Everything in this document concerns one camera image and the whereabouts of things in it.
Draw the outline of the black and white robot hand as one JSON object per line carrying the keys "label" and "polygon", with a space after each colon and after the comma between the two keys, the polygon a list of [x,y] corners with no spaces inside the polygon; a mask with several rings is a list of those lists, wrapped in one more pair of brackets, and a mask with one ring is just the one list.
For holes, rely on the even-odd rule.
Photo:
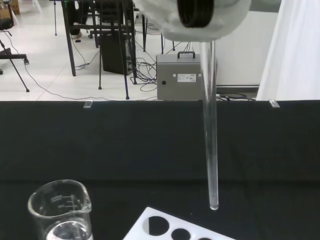
{"label": "black and white robot hand", "polygon": [[211,42],[232,33],[249,12],[250,0],[135,0],[171,41]]}

